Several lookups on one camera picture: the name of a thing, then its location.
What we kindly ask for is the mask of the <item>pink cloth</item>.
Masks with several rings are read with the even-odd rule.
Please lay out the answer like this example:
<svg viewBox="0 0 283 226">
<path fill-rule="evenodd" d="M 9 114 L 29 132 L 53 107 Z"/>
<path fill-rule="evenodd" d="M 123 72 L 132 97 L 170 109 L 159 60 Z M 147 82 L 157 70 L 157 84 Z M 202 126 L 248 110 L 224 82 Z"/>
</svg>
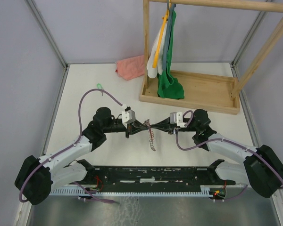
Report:
<svg viewBox="0 0 283 226">
<path fill-rule="evenodd" d="M 116 62 L 115 72 L 126 81 L 144 75 L 144 55 L 134 56 Z"/>
</svg>

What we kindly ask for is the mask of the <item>yellow clothes hanger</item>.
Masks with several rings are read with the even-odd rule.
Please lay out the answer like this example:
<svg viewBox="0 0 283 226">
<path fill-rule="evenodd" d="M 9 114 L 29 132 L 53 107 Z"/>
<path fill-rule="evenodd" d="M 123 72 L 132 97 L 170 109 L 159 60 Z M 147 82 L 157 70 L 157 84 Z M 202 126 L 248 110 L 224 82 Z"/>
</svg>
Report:
<svg viewBox="0 0 283 226">
<path fill-rule="evenodd" d="M 155 69 L 157 68 L 158 71 L 163 71 L 162 70 L 162 58 L 163 58 L 163 48 L 164 48 L 164 43 L 165 43 L 165 35 L 166 35 L 166 27 L 167 27 L 167 19 L 169 16 L 168 13 L 168 8 L 171 6 L 171 3 L 169 0 L 167 2 L 167 10 L 166 14 L 163 17 L 163 24 L 160 28 L 160 31 L 155 39 L 155 42 L 153 44 L 153 52 L 151 53 L 152 57 L 152 64 L 151 68 Z"/>
</svg>

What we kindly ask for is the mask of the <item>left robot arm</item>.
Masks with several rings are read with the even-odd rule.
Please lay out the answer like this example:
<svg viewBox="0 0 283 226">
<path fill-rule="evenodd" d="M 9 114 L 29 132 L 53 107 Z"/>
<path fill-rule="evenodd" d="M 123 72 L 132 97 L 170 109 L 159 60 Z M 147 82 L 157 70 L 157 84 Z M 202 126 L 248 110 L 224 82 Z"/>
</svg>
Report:
<svg viewBox="0 0 283 226">
<path fill-rule="evenodd" d="M 77 139 L 54 153 L 41 157 L 28 156 L 16 177 L 15 186 L 19 190 L 20 202 L 40 204 L 51 191 L 61 186 L 83 181 L 91 183 L 95 178 L 92 165 L 87 161 L 72 162 L 100 147 L 108 133 L 125 133 L 126 137 L 148 129 L 170 132 L 174 129 L 170 119 L 147 125 L 136 120 L 135 113 L 127 108 L 121 118 L 112 115 L 107 107 L 99 108 L 88 126 L 80 131 Z"/>
</svg>

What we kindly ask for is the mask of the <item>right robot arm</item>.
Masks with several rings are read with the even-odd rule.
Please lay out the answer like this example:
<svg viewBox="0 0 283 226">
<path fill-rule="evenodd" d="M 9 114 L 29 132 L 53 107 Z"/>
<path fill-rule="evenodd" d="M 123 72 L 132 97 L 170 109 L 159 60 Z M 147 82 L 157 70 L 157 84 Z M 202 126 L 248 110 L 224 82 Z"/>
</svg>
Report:
<svg viewBox="0 0 283 226">
<path fill-rule="evenodd" d="M 202 148 L 208 152 L 218 153 L 234 161 L 221 161 L 215 168 L 207 172 L 207 179 L 212 184 L 222 180 L 232 180 L 250 185 L 254 191 L 265 198 L 271 197 L 277 190 L 283 190 L 283 164 L 267 145 L 260 147 L 243 145 L 222 136 L 210 127 L 211 120 L 207 111 L 197 109 L 189 111 L 190 118 L 185 118 L 183 112 L 173 112 L 169 115 L 171 132 L 194 131 L 192 147 L 177 147 L 182 151 Z"/>
</svg>

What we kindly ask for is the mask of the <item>wooden clothes rack tray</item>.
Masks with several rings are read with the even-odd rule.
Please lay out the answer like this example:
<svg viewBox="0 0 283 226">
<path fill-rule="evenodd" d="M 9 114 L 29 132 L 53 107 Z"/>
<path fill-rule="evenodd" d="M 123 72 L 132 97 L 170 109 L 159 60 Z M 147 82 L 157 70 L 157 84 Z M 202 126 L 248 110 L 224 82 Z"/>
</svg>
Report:
<svg viewBox="0 0 283 226">
<path fill-rule="evenodd" d="M 230 8 L 283 14 L 283 3 L 267 1 L 175 0 L 174 3 L 181 5 Z M 172 105 L 192 109 L 201 108 L 212 112 L 237 114 L 240 111 L 239 92 L 250 80 L 254 72 L 259 68 L 282 36 L 283 17 L 240 80 L 233 77 L 172 70 L 171 74 L 183 83 L 185 94 L 184 99 L 158 97 L 156 88 L 157 80 L 148 78 L 148 72 L 145 72 L 139 100 L 161 105 Z"/>
</svg>

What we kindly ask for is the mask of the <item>grey clothes hanger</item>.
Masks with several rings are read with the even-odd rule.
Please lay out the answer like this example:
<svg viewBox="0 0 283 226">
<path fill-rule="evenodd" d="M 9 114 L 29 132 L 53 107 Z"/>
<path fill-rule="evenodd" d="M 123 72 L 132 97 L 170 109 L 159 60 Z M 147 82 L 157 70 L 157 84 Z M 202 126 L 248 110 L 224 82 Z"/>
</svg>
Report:
<svg viewBox="0 0 283 226">
<path fill-rule="evenodd" d="M 174 9 L 176 8 L 176 4 L 172 3 L 171 6 L 168 8 L 168 19 L 167 19 L 167 27 L 166 27 L 166 35 L 165 35 L 165 43 L 163 48 L 163 58 L 162 58 L 162 70 L 166 70 L 166 56 L 167 51 L 169 48 L 169 42 L 170 42 L 170 34 L 171 34 L 171 25 L 172 25 L 172 14 L 174 12 Z"/>
</svg>

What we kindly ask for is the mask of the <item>key with green tag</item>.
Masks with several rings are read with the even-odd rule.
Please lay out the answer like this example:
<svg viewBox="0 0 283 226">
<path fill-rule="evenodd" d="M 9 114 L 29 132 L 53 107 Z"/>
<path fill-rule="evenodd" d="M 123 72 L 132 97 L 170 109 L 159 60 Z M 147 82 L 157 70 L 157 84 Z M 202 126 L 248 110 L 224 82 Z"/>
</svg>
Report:
<svg viewBox="0 0 283 226">
<path fill-rule="evenodd" d="M 104 96 L 104 88 L 103 88 L 103 86 L 100 83 L 97 83 L 97 89 L 100 90 L 101 96 Z"/>
</svg>

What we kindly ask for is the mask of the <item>green hanging garment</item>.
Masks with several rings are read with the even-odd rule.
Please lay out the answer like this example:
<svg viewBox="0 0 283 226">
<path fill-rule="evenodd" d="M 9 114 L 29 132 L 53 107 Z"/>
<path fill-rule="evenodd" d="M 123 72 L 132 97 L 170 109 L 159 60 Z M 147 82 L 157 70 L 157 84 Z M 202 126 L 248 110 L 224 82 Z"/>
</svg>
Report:
<svg viewBox="0 0 283 226">
<path fill-rule="evenodd" d="M 176 12 L 172 12 L 172 20 L 170 25 L 170 38 L 168 49 L 166 52 L 166 68 L 163 70 L 162 75 L 158 74 L 158 90 L 157 95 L 161 98 L 170 99 L 184 99 L 184 89 L 181 83 L 175 78 L 171 72 L 170 67 L 172 63 L 173 53 L 173 35 L 174 25 L 176 20 Z"/>
</svg>

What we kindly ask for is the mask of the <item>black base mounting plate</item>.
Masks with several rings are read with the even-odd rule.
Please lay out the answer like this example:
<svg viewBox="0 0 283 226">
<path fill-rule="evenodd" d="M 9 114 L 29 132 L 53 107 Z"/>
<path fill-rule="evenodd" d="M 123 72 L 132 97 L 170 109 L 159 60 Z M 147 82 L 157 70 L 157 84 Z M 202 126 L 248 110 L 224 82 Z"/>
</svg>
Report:
<svg viewBox="0 0 283 226">
<path fill-rule="evenodd" d="M 122 191 L 178 190 L 197 186 L 218 187 L 235 185 L 233 180 L 223 180 L 215 172 L 215 161 L 208 167 L 162 167 L 162 166 L 92 166 L 86 160 L 76 163 L 87 168 L 81 185 L 99 186 L 99 190 L 120 188 Z"/>
</svg>

